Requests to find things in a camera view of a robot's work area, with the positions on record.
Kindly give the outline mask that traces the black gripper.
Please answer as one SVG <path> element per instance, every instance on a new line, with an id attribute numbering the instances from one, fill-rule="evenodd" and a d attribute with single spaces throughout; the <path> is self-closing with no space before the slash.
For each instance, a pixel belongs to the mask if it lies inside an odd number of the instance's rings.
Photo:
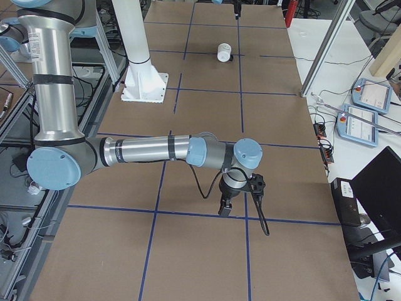
<path id="1" fill-rule="evenodd" d="M 231 199 L 240 192 L 249 192 L 248 177 L 242 171 L 229 171 L 222 175 L 219 189 L 222 193 L 219 216 L 229 216 L 232 210 Z"/>

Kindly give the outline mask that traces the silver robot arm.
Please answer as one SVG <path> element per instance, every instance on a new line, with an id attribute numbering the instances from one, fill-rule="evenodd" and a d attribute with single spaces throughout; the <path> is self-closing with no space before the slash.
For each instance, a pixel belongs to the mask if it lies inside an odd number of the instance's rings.
<path id="1" fill-rule="evenodd" d="M 27 29 L 38 102 L 39 133 L 28 157 L 30 177 L 50 190 L 74 186 L 82 177 L 117 163 L 185 161 L 218 170 L 219 214 L 231 200 L 249 192 L 261 211 L 263 178 L 255 173 L 263 150 L 252 139 L 224 143 L 210 133 L 115 140 L 87 138 L 78 128 L 70 37 L 95 25 L 95 1 L 17 1 L 19 22 Z"/>

